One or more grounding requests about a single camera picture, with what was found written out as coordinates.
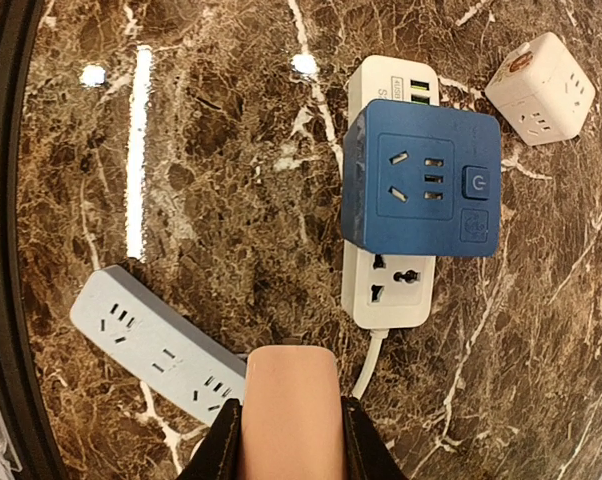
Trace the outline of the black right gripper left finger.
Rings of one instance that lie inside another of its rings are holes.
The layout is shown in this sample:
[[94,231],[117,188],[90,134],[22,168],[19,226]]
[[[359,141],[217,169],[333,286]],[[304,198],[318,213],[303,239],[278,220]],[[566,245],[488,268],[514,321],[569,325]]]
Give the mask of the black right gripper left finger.
[[177,480],[233,480],[237,478],[241,404],[227,400],[207,436]]

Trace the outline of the blue cube socket adapter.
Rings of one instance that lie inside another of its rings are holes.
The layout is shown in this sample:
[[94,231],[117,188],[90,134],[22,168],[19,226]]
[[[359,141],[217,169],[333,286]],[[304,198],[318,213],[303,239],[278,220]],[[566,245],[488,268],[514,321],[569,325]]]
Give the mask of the blue cube socket adapter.
[[489,257],[501,131],[491,115],[375,99],[343,142],[341,231],[373,254]]

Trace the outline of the pink plug adapter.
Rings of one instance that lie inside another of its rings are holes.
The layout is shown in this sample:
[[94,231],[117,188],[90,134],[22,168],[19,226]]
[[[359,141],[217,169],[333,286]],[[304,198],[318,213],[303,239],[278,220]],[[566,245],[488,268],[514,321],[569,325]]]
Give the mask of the pink plug adapter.
[[347,477],[340,386],[331,351],[265,346],[249,355],[237,477]]

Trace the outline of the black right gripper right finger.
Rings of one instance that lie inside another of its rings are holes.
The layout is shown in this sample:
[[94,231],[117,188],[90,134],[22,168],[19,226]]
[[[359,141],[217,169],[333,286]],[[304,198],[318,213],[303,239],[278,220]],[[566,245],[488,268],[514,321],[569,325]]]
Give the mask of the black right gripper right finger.
[[360,402],[341,398],[347,478],[406,480]]

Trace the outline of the white universal power strip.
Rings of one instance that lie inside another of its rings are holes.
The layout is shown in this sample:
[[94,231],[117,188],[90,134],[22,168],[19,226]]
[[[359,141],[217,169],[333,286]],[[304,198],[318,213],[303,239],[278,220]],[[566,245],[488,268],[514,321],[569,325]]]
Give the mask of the white universal power strip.
[[[377,98],[437,106],[436,72],[425,63],[370,55],[348,81],[348,123]],[[363,329],[420,326],[430,314],[435,262],[434,256],[371,254],[346,241],[342,307]]]

